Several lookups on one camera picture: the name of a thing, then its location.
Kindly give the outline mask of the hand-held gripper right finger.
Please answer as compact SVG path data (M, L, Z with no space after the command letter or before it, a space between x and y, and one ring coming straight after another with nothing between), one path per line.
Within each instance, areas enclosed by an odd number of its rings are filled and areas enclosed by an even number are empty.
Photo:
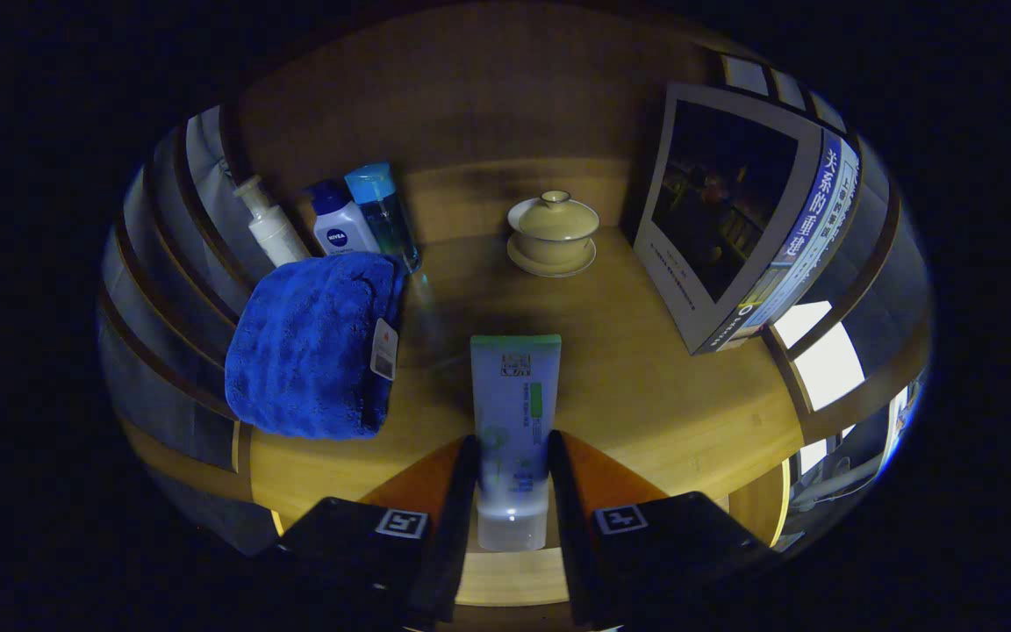
M549 468L579 628L722 628L778 553L701 492L666 495L577 437L549 437Z

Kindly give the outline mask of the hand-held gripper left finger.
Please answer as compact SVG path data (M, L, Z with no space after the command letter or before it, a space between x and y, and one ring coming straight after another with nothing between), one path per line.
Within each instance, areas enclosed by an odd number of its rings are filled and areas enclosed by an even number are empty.
M360 500L326 496L277 541L289 594L321 628L436 628L452 621L480 448L449 442Z

